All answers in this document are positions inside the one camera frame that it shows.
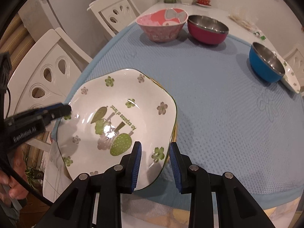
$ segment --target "wooden floor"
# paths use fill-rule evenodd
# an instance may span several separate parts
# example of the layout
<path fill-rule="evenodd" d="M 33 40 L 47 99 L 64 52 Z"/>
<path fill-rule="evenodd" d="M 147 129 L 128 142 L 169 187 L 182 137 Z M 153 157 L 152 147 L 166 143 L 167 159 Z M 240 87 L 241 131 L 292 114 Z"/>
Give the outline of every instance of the wooden floor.
<path fill-rule="evenodd" d="M 20 210 L 20 221 L 17 228 L 31 228 L 36 225 L 49 209 L 49 206 L 38 200 L 31 193 L 27 196 L 28 204 Z"/>

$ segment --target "blue tablecloth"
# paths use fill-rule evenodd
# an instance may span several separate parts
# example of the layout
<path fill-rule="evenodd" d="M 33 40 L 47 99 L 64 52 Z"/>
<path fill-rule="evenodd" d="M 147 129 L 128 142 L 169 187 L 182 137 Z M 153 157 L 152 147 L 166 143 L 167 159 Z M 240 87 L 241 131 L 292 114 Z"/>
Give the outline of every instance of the blue tablecloth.
<path fill-rule="evenodd" d="M 304 185 L 303 100 L 281 82 L 269 84 L 250 67 L 250 45 L 233 36 L 218 46 L 198 43 L 185 26 L 169 43 L 151 42 L 137 25 L 115 36 L 84 70 L 66 102 L 86 81 L 135 68 L 176 100 L 181 153 L 208 172 L 230 171 L 263 209 L 287 203 Z M 147 199 L 189 209 L 170 164 L 146 189 Z"/>

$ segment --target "bowl rim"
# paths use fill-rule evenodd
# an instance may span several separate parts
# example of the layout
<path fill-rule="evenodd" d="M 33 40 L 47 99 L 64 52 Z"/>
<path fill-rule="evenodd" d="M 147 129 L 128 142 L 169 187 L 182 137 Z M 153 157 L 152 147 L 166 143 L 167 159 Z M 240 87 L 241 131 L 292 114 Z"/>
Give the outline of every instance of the bowl rim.
<path fill-rule="evenodd" d="M 192 20 L 190 20 L 189 17 L 191 17 L 191 16 L 201 16 L 201 17 L 207 17 L 207 18 L 209 18 L 209 19 L 215 20 L 215 21 L 219 22 L 220 24 L 224 25 L 225 27 L 227 27 L 228 30 L 226 30 L 226 31 L 220 31 L 220 30 L 213 30 L 213 29 L 210 29 L 210 28 L 206 28 L 205 26 L 201 26 L 201 25 L 199 25 L 199 24 L 193 22 Z M 204 29 L 204 30 L 206 30 L 206 31 L 210 31 L 210 32 L 213 32 L 213 33 L 218 33 L 218 34 L 228 34 L 228 33 L 229 33 L 229 27 L 228 27 L 228 26 L 226 26 L 223 22 L 220 22 L 220 21 L 218 21 L 217 19 L 214 19 L 214 18 L 209 17 L 209 16 L 198 15 L 198 14 L 192 14 L 192 15 L 188 16 L 187 22 L 188 22 L 188 23 L 190 22 L 191 24 L 196 25 L 196 26 L 198 26 L 198 27 L 201 28 L 201 29 Z"/>
<path fill-rule="evenodd" d="M 175 24 L 175 25 L 167 25 L 167 26 L 162 26 L 162 25 L 159 25 L 159 26 L 157 26 L 157 25 L 144 25 L 144 24 L 141 24 L 141 23 L 138 22 L 138 20 L 141 19 L 141 18 L 143 18 L 144 16 L 147 16 L 147 15 L 150 15 L 150 14 L 154 14 L 154 13 L 157 13 L 157 12 L 159 12 L 159 11 L 167 10 L 167 9 L 180 9 L 180 10 L 182 10 L 183 12 L 185 12 L 185 13 L 187 14 L 187 17 L 186 17 L 185 21 L 180 22 L 180 23 Z M 178 7 L 173 7 L 173 8 L 164 8 L 164 9 L 160 9 L 160 10 L 157 10 L 157 11 L 155 11 L 155 12 L 148 13 L 148 14 L 144 14 L 144 15 L 142 15 L 142 16 L 139 16 L 138 18 L 136 18 L 136 23 L 137 23 L 139 26 L 148 26 L 148 27 L 171 27 L 171 26 L 178 26 L 178 25 L 185 24 L 185 23 L 187 22 L 188 18 L 189 18 L 189 15 L 188 15 L 188 13 L 187 13 L 185 10 L 183 10 L 183 9 L 181 9 L 181 8 L 178 8 Z"/>
<path fill-rule="evenodd" d="M 264 45 L 262 45 L 264 48 L 266 48 L 268 51 L 270 51 L 273 55 L 274 55 L 274 57 L 277 59 L 277 61 L 282 65 L 282 68 L 283 68 L 283 70 L 284 70 L 284 73 L 281 73 L 279 70 L 277 70 L 275 67 L 272 67 L 267 61 L 266 61 L 266 59 L 257 51 L 257 49 L 255 48 L 255 46 L 254 45 L 256 45 L 256 44 L 259 44 L 259 45 L 262 45 L 262 44 L 260 44 L 259 42 L 253 42 L 252 44 L 251 44 L 251 47 L 252 47 L 252 49 L 253 49 L 253 51 L 256 53 L 256 55 L 270 68 L 270 69 L 272 69 L 276 74 L 278 74 L 279 76 L 284 76 L 285 75 L 285 68 L 284 68 L 284 66 L 283 66 L 283 64 L 281 63 L 281 61 L 277 58 L 277 56 L 270 50 L 270 49 L 268 49 L 266 46 L 264 46 Z"/>

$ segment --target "pink bowl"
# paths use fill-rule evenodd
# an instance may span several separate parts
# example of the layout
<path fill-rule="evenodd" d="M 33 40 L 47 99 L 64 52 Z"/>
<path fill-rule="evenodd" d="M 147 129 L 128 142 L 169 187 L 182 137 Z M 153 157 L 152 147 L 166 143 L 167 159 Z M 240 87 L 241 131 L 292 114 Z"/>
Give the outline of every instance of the pink bowl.
<path fill-rule="evenodd" d="M 207 16 L 191 15 L 188 18 L 188 31 L 198 41 L 217 45 L 222 43 L 229 33 L 223 23 Z"/>
<path fill-rule="evenodd" d="M 169 42 L 177 38 L 187 19 L 186 11 L 170 8 L 141 16 L 136 23 L 151 41 Z"/>

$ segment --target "chair backrest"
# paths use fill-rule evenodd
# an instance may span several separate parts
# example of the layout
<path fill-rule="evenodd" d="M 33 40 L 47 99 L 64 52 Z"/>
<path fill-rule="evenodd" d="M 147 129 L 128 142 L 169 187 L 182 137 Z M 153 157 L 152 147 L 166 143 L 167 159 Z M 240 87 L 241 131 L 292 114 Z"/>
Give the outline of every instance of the chair backrest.
<path fill-rule="evenodd" d="M 108 40 L 140 15 L 132 0 L 96 0 L 90 3 L 88 10 L 99 20 Z"/>
<path fill-rule="evenodd" d="M 9 116 L 63 102 L 91 60 L 61 28 L 47 31 L 26 54 L 8 83 Z"/>
<path fill-rule="evenodd" d="M 304 87 L 304 48 L 296 44 L 294 48 L 284 56 L 285 61 L 292 67 L 301 88 Z"/>

